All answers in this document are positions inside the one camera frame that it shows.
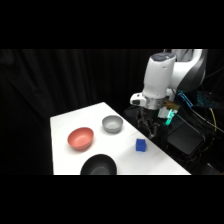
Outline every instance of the white table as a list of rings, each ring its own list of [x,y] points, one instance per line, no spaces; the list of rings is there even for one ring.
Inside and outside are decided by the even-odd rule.
[[[113,158],[118,175],[189,175],[126,120],[119,134],[104,131],[102,120],[109,115],[118,114],[106,103],[100,103],[51,118],[55,175],[79,175],[83,164],[97,154]],[[86,152],[77,152],[67,143],[68,135],[80,127],[94,131],[93,144]],[[136,139],[146,139],[147,152],[136,152]]]

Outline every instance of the red bowl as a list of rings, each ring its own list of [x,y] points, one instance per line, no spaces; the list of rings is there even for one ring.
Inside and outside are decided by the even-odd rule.
[[[68,136],[68,144],[77,151],[84,151],[92,144],[93,137],[92,129],[79,128]]]

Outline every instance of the black background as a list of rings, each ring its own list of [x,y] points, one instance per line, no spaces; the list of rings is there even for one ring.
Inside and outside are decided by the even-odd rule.
[[[50,117],[106,102],[123,115],[141,92],[149,57],[163,49],[0,50],[0,152],[3,174],[53,174]],[[210,49],[207,74],[224,66]],[[224,96],[224,70],[204,82]],[[216,111],[224,122],[222,111]],[[223,146],[211,158],[222,169]]]

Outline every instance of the metal bowl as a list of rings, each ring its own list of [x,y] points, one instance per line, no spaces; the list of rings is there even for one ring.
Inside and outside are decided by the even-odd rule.
[[[109,133],[117,133],[123,126],[123,120],[118,116],[108,116],[103,119],[103,128]]]

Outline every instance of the blue cube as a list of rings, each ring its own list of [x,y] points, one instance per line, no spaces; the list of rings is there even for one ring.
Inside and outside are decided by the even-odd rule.
[[[136,141],[136,151],[146,152],[146,141],[145,139],[137,139]]]

